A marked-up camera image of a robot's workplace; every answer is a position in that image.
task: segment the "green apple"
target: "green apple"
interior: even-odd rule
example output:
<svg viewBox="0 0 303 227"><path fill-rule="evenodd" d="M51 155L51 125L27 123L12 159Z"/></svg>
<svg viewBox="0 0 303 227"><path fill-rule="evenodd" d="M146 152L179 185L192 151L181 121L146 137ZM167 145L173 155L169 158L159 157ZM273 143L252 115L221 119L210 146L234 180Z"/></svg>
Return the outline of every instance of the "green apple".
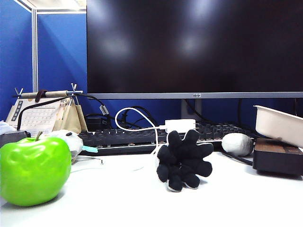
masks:
<svg viewBox="0 0 303 227"><path fill-rule="evenodd" d="M60 138L24 138L0 148L0 192L12 204L32 206L53 199L70 172L71 152Z"/></svg>

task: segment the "monitor bezel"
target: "monitor bezel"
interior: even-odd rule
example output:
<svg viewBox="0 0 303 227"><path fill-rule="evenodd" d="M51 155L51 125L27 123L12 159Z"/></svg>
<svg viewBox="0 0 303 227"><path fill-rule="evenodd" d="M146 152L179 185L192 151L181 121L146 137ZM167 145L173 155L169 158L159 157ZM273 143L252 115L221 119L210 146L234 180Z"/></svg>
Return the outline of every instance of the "monitor bezel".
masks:
<svg viewBox="0 0 303 227"><path fill-rule="evenodd" d="M89 93L99 99L303 98L298 92Z"/></svg>

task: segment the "white container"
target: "white container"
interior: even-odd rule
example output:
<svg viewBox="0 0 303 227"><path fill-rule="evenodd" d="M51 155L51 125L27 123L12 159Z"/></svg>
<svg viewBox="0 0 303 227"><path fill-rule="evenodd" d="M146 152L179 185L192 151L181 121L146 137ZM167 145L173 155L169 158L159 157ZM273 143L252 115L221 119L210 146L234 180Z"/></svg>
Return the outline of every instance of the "white container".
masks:
<svg viewBox="0 0 303 227"><path fill-rule="evenodd" d="M303 148L303 118L260 105L254 107L258 133Z"/></svg>

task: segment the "keyboard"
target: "keyboard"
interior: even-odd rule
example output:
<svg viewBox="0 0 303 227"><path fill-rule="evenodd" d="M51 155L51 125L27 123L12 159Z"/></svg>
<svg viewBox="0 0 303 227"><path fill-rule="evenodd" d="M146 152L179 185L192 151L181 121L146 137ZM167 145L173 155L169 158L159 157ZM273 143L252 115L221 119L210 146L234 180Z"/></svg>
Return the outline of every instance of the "keyboard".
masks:
<svg viewBox="0 0 303 227"><path fill-rule="evenodd" d="M253 137L253 134L233 124L198 124L196 130L200 133L197 143L211 142L214 147L221 146L223 136L228 133L238 132ZM155 130L124 131L122 129L103 129L96 132L82 132L78 135L83 144L96 147L98 153L82 151L80 155L125 155L151 153L156 146ZM159 144L166 143L167 133L158 130Z"/></svg>

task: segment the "white power adapter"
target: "white power adapter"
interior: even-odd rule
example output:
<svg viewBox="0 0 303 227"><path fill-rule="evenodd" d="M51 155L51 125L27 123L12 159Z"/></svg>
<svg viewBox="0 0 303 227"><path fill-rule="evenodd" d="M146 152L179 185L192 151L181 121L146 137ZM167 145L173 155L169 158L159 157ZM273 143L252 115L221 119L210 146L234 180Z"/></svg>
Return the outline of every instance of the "white power adapter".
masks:
<svg viewBox="0 0 303 227"><path fill-rule="evenodd" d="M165 129L166 133L170 133L171 131L186 133L195 128L196 121L194 119L165 120L165 125L160 125L160 129Z"/></svg>

